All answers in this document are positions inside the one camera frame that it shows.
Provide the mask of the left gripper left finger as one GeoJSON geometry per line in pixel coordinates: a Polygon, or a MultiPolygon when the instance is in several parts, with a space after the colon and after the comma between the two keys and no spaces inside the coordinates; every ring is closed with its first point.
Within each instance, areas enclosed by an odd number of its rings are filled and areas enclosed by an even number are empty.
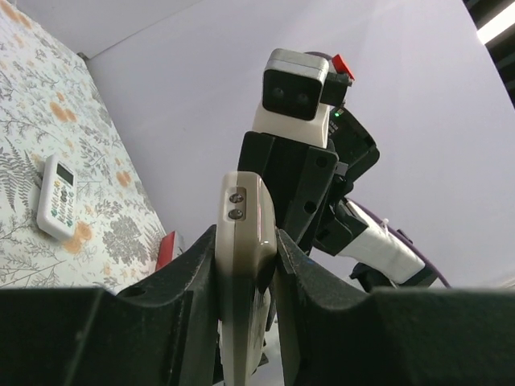
{"type": "Polygon", "coordinates": [[[140,282],[1,292],[4,385],[210,385],[216,229],[140,282]]]}

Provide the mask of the grey beige remote control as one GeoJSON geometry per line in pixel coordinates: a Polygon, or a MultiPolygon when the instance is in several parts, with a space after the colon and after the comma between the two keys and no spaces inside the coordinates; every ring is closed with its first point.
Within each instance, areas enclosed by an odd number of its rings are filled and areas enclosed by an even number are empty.
{"type": "Polygon", "coordinates": [[[276,253],[274,204],[262,177],[229,172],[222,179],[215,244],[227,385],[247,385],[261,361],[276,253]]]}

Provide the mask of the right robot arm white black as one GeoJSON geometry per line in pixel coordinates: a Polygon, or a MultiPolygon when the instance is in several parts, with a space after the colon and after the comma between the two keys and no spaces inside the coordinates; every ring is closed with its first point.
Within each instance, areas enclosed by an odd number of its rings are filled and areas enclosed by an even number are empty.
{"type": "Polygon", "coordinates": [[[402,232],[347,197],[376,164],[379,149],[345,108],[323,105],[312,121],[258,107],[238,170],[259,175],[266,198],[259,215],[305,253],[351,257],[351,277],[376,286],[430,286],[436,269],[402,232]]]}

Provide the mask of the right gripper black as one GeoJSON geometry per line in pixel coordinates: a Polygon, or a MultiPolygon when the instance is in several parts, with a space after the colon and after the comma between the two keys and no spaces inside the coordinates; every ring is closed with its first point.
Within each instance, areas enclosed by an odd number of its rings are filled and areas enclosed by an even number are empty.
{"type": "Polygon", "coordinates": [[[348,192],[348,165],[332,139],[326,148],[269,133],[245,133],[237,169],[262,177],[276,226],[309,254],[328,204],[348,192]]]}

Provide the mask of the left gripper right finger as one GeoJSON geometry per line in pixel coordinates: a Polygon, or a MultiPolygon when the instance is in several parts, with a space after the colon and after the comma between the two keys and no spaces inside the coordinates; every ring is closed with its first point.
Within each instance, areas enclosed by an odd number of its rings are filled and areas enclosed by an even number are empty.
{"type": "Polygon", "coordinates": [[[375,289],[340,280],[277,231],[287,385],[511,385],[509,289],[375,289]]]}

